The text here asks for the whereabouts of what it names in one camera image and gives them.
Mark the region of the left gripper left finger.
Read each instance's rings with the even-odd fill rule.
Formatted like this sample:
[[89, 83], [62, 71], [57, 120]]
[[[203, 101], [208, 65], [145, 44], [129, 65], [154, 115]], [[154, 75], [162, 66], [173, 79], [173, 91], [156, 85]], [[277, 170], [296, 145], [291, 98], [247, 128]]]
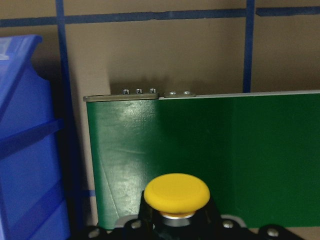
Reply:
[[113, 229], [94, 225], [86, 228], [87, 240], [154, 240], [152, 225], [141, 216], [128, 215], [119, 218]]

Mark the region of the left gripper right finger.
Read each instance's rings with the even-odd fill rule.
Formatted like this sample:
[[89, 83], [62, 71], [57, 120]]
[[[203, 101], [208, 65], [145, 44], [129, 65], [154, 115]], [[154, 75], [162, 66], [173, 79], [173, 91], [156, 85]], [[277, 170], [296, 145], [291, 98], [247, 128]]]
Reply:
[[235, 215], [222, 214], [215, 240], [303, 240], [301, 236], [289, 229], [277, 225], [267, 224], [257, 229], [250, 229], [245, 221]]

